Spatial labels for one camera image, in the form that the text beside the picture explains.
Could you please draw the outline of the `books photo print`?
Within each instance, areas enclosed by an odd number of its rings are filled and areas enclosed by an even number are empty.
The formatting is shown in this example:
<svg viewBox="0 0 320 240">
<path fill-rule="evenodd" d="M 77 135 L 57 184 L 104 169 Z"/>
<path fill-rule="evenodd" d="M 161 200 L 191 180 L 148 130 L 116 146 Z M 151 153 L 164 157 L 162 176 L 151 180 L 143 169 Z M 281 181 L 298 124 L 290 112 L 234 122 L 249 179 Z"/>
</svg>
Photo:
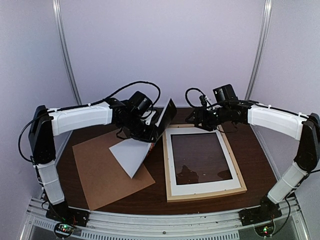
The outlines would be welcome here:
<svg viewBox="0 0 320 240">
<path fill-rule="evenodd" d="M 112 155 L 131 179 L 139 170 L 149 151 L 163 135 L 176 114 L 177 108 L 173 100 L 169 98 L 159 116 L 158 121 L 154 125 L 155 128 L 151 133 L 150 141 L 144 142 L 130 138 L 109 148 Z"/>
</svg>

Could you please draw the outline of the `clear acrylic sheet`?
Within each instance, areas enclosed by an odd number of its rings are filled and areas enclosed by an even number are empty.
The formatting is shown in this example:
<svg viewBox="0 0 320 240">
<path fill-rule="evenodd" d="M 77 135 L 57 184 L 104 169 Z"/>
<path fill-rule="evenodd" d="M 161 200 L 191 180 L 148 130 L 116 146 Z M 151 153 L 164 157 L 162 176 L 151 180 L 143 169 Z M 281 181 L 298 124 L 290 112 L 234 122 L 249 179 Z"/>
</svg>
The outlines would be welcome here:
<svg viewBox="0 0 320 240">
<path fill-rule="evenodd" d="M 177 185 L 233 178 L 216 133 L 173 134 L 171 145 Z"/>
</svg>

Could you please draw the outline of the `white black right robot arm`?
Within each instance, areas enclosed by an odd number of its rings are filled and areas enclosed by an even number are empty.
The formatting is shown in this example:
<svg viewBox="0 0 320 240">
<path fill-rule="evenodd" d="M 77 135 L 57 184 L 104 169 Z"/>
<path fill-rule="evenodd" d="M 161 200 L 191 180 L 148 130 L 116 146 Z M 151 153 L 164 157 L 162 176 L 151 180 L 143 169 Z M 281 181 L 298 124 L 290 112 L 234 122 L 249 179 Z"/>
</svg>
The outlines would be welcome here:
<svg viewBox="0 0 320 240">
<path fill-rule="evenodd" d="M 258 219 L 266 221 L 276 212 L 275 205 L 297 189 L 317 167 L 320 160 L 320 117 L 316 113 L 305 115 L 258 101 L 240 100 L 231 84 L 213 89 L 213 94 L 216 103 L 211 103 L 204 93 L 200 95 L 201 105 L 192 107 L 186 123 L 209 132 L 217 130 L 225 122 L 241 123 L 270 129 L 299 142 L 292 165 L 256 210 Z"/>
</svg>

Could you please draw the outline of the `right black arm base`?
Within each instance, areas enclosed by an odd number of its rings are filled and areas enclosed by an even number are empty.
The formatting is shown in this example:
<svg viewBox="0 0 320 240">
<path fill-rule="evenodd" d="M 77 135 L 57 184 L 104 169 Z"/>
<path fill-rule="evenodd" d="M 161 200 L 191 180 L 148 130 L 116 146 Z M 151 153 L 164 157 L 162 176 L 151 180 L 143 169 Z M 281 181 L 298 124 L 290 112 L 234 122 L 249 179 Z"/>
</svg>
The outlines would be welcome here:
<svg viewBox="0 0 320 240">
<path fill-rule="evenodd" d="M 238 214 L 242 226 L 255 225 L 282 216 L 279 204 L 273 203 L 267 195 L 262 197 L 259 206 L 244 208 Z"/>
</svg>

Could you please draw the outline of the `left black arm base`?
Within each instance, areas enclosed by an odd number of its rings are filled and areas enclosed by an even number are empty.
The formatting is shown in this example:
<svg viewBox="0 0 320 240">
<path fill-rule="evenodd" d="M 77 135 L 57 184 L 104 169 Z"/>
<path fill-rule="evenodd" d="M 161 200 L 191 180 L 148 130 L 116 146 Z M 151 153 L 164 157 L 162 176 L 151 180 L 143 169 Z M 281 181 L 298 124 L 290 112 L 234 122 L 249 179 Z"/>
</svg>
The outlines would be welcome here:
<svg viewBox="0 0 320 240">
<path fill-rule="evenodd" d="M 90 213 L 86 210 L 69 207 L 67 201 L 53 205 L 49 202 L 45 217 L 68 225 L 86 227 Z"/>
</svg>

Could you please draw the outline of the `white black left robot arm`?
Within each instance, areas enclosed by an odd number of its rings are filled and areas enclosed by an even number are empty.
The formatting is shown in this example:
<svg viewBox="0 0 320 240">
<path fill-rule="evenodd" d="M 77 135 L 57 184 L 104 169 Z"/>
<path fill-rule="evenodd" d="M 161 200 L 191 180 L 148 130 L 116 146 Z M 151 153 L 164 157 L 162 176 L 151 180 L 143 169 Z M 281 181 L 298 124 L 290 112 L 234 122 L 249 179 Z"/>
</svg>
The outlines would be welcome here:
<svg viewBox="0 0 320 240">
<path fill-rule="evenodd" d="M 50 208 L 61 222 L 72 218 L 72 211 L 63 193 L 55 165 L 54 138 L 62 133 L 97 125 L 113 124 L 127 129 L 129 138 L 155 143 L 162 133 L 157 117 L 151 109 L 151 100 L 136 91 L 127 100 L 107 97 L 87 105 L 64 108 L 36 108 L 33 119 L 26 124 L 31 156 L 27 158 L 36 169 L 40 185 L 44 188 Z"/>
</svg>

